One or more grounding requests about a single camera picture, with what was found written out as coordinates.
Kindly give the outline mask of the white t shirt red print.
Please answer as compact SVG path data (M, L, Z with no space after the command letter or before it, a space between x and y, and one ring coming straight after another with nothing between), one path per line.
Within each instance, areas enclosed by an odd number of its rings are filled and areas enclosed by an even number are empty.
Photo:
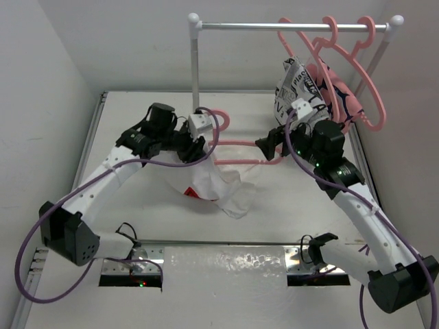
M262 166L259 164L200 164L164 171L165 181L179 193L213 202L229 217L247 215L257 195Z

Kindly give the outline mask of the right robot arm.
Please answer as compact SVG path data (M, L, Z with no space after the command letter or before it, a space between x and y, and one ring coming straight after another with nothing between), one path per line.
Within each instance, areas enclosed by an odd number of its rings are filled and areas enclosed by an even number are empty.
M375 304L386 313L426 295L436 304L438 261L415 251L382 212L360 171L343 155L343 128L344 124L330 120L313 127L301 123L291 130L281 125L255 142L268 160L280 145L283 156L313 165L310 176L343 210L372 252L371 257L348 253L337 235L325 233L310 240L307 260L314 268L331 264L343 269L368 288Z

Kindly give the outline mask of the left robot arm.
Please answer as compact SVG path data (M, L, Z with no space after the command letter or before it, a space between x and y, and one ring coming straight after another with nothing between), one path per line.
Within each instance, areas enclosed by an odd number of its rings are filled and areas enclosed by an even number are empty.
M212 130L212 118L197 109L178 127L174 108L153 103L146 116L125 130L105 160L70 196L58 205L40 208L40 233L46 247L81 267L94 258L126 259L136 245L121 233L92 230L100 210L137 171L162 151L174 152L181 167L206 158L204 132Z

